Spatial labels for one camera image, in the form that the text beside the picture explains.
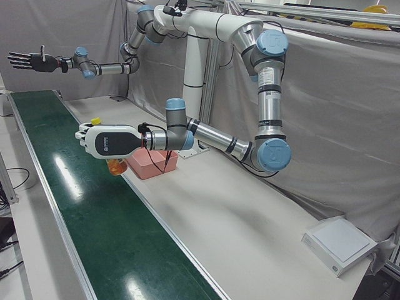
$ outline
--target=white table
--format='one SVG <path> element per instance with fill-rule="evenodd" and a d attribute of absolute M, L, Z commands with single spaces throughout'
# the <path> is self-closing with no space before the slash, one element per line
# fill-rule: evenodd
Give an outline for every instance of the white table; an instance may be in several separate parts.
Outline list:
<path fill-rule="evenodd" d="M 162 124 L 128 101 L 98 97 L 67 105 L 82 122 L 99 116 L 103 124 Z M 33 187 L 19 190 L 20 202 L 11 206 L 32 298 L 84 299 L 12 118 L 0 121 L 0 133 L 7 167 L 32 171 L 25 187 Z M 126 175 L 232 300 L 352 299 L 368 267 L 363 260 L 336 278 L 300 242 L 316 220 L 215 149 L 179 159 L 175 171 L 145 181 L 130 170 Z"/>
<path fill-rule="evenodd" d="M 129 101 L 67 105 L 82 122 L 163 125 Z M 368 267 L 365 259 L 336 278 L 301 243 L 316 220 L 215 149 L 145 181 L 126 175 L 233 300 L 352 299 Z"/>

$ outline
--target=pink container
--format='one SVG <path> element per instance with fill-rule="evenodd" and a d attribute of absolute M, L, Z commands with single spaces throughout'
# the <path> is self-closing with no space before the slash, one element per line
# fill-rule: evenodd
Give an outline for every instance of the pink container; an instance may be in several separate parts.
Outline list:
<path fill-rule="evenodd" d="M 161 170 L 164 169 L 167 151 L 149 151 L 152 160 Z M 149 153 L 146 148 L 141 148 L 130 157 L 126 159 L 129 167 L 139 176 L 140 179 L 147 179 L 157 175 L 163 174 L 151 162 Z M 165 168 L 165 172 L 171 172 L 176 169 L 176 162 L 178 161 L 178 154 L 172 152 L 171 157 Z"/>

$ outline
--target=yellow cap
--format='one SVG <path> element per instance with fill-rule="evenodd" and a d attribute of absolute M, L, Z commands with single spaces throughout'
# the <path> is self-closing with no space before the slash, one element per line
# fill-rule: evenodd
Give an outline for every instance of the yellow cap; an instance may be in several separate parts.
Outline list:
<path fill-rule="evenodd" d="M 90 120 L 92 122 L 92 125 L 100 125 L 101 124 L 101 119 L 99 117 L 94 117 L 93 119 Z"/>
<path fill-rule="evenodd" d="M 368 6 L 363 10 L 365 13 L 378 13 L 378 14 L 387 14 L 388 7 L 385 5 L 372 5 Z M 371 23 L 363 23 L 363 22 L 353 22 L 351 27 L 354 28 L 364 28 L 364 29 L 380 29 L 380 30 L 392 30 L 389 26 L 382 24 L 371 24 Z"/>

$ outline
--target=yellow object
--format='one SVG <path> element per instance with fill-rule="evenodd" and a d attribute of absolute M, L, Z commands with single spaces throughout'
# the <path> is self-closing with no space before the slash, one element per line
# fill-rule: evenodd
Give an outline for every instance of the yellow object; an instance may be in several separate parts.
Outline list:
<path fill-rule="evenodd" d="M 363 10 L 365 13 L 378 13 L 378 14 L 387 14 L 388 7 L 385 5 L 372 5 L 368 6 Z M 364 29 L 380 29 L 380 30 L 392 30 L 389 26 L 381 25 L 381 24 L 371 24 L 371 23 L 362 23 L 362 22 L 353 22 L 351 27 L 354 28 L 364 28 Z"/>
<path fill-rule="evenodd" d="M 93 119 L 90 120 L 92 125 L 100 125 L 101 124 L 101 119 L 99 117 L 94 117 Z"/>
<path fill-rule="evenodd" d="M 101 119 L 99 117 L 94 117 L 90 120 L 93 126 L 100 125 Z M 114 176 L 121 175 L 128 169 L 128 164 L 123 158 L 112 158 L 106 159 L 108 171 Z"/>

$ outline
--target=conveyor belt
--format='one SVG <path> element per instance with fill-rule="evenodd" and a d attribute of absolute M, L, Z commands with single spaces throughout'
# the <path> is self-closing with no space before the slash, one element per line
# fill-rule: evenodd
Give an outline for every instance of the conveyor belt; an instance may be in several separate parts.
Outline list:
<path fill-rule="evenodd" d="M 84 152 L 76 120 L 53 91 L 11 97 L 92 298 L 220 299 L 127 182 Z"/>

